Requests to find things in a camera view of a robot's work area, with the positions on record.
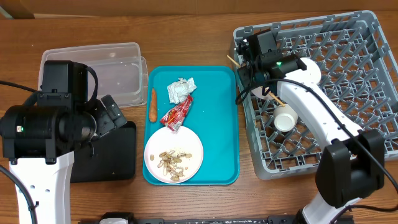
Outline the pink bowl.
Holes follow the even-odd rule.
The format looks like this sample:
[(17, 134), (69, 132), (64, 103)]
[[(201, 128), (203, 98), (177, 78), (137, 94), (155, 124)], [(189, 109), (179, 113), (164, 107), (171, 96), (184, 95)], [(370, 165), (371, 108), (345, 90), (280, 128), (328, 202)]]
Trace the pink bowl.
[(262, 87), (257, 87), (253, 89), (252, 94), (254, 94), (256, 97), (262, 99), (262, 100), (273, 100), (274, 98), (271, 96), (271, 92), (269, 92), (267, 95), (262, 94)]

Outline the wooden chopstick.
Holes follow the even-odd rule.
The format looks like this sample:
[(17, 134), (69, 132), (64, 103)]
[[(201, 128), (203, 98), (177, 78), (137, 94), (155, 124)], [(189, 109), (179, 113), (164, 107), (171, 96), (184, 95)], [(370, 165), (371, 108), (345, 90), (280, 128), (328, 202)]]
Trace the wooden chopstick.
[[(241, 68), (241, 66), (238, 62), (236, 62), (234, 59), (232, 59), (229, 55), (227, 55), (227, 57), (237, 68)], [(281, 100), (279, 100), (278, 97), (276, 97), (272, 92), (271, 92), (271, 96), (274, 98), (273, 100), (276, 100), (276, 102), (278, 102), (278, 104), (280, 104), (283, 107), (285, 106), (285, 104)]]

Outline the white bowl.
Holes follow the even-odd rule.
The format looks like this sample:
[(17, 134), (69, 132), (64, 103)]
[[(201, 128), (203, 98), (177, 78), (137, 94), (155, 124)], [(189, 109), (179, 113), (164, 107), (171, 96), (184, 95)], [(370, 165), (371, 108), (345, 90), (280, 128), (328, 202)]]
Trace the white bowl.
[(306, 57), (302, 57), (301, 61), (307, 66), (307, 69), (303, 71), (304, 80), (318, 85), (322, 79), (322, 73), (317, 63)]

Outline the white cup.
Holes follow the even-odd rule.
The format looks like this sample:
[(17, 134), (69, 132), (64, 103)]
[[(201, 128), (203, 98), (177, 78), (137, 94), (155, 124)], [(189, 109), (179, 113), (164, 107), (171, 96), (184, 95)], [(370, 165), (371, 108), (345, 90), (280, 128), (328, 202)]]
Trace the white cup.
[(292, 109), (291, 106), (278, 106), (274, 112), (274, 126), (277, 130), (282, 132), (291, 131), (297, 124), (299, 118), (298, 114)]

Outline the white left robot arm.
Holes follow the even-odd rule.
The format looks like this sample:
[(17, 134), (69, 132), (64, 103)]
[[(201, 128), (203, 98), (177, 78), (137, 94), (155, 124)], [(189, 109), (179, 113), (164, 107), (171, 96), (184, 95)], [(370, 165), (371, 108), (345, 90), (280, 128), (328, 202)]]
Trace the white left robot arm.
[(110, 95), (88, 95), (89, 66), (69, 60), (44, 63), (42, 85), (1, 118), (1, 172), (15, 185), (20, 223), (70, 223), (74, 153), (126, 124)]

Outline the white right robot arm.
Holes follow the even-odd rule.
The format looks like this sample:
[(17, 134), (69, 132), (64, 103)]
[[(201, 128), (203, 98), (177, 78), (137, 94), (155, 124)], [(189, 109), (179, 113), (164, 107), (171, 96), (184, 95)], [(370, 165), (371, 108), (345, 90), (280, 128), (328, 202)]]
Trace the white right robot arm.
[(245, 66), (238, 70), (245, 89), (260, 87), (287, 103), (305, 123), (322, 149), (315, 174), (318, 193), (298, 212), (296, 223), (336, 223), (361, 199), (383, 188), (384, 138), (376, 129), (365, 131), (343, 114), (318, 84), (322, 73), (311, 59), (285, 56), (271, 30), (237, 41), (236, 53)]

